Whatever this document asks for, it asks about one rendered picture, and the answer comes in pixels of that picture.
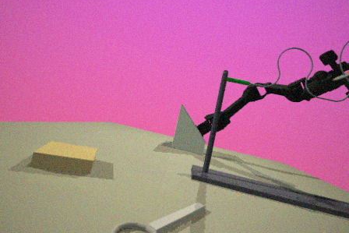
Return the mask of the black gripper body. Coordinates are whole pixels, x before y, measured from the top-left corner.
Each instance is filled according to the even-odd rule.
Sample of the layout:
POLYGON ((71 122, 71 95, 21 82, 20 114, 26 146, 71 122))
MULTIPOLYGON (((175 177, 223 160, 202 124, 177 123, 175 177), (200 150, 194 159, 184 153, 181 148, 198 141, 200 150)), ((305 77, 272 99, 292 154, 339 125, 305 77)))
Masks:
MULTIPOLYGON (((330 74, 332 75, 332 77, 334 79, 343 75, 343 73, 337 67, 337 65, 338 65, 336 62, 336 60, 338 60, 337 57, 338 57, 337 53, 334 50, 326 51, 322 55, 319 56, 319 59, 324 64, 324 66, 330 65, 330 67, 333 69, 333 74, 332 73, 330 73, 330 74)), ((336 82, 340 85, 341 84, 345 85, 345 87, 349 89, 349 82, 347 81, 346 78, 343 78, 341 80, 337 80, 336 82)), ((325 92, 325 93, 328 92, 328 89, 326 88, 326 86, 323 84, 323 82, 320 79, 319 80, 316 79, 316 85, 322 92, 325 92)))

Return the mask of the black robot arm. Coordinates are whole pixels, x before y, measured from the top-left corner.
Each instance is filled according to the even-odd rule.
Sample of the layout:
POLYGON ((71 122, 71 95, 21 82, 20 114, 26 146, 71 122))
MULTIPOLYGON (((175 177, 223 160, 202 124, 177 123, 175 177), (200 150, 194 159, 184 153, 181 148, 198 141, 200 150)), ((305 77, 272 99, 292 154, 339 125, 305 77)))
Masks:
MULTIPOLYGON (((333 74, 333 70, 329 72, 318 71, 307 80, 308 89, 313 95, 318 97, 319 95, 325 93, 325 92, 322 92, 317 87, 316 79, 317 80, 320 79, 323 82, 323 84, 326 86, 329 92, 331 90, 335 90, 336 88, 339 88, 342 85, 342 84, 341 85, 338 84, 336 81, 333 81, 333 77, 330 73, 333 74)), ((292 101, 292 102, 301 102, 303 100, 310 101, 314 97, 307 91, 305 86, 305 79, 306 79, 306 76, 292 83, 289 83, 288 85, 275 83, 272 86, 264 87, 266 92, 262 96, 260 96, 260 93, 256 88, 257 86, 254 86, 254 85, 247 86, 247 88, 244 90, 242 96, 239 99, 237 99, 232 105, 230 105, 224 111, 220 112, 217 132, 226 128, 227 125, 231 123, 230 118, 233 115, 235 115, 238 111, 240 111, 244 106, 246 106, 246 104, 248 104, 249 102, 261 100, 267 94, 277 94, 277 95, 285 96, 289 101, 292 101), (301 83, 303 84, 304 89, 301 83)), ((202 136, 204 136, 205 134, 211 131, 213 117, 214 117, 214 113, 210 115, 206 115, 204 117, 206 121, 204 121, 199 125, 196 125, 197 129, 200 131, 202 136)))

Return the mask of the tan flat block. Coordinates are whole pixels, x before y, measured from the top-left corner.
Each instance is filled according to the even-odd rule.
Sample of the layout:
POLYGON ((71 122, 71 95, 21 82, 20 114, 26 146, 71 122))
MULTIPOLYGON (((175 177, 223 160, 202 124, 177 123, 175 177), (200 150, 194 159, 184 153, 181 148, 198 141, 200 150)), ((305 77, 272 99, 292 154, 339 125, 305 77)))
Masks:
POLYGON ((30 167, 90 174, 97 149, 51 141, 33 152, 30 167))

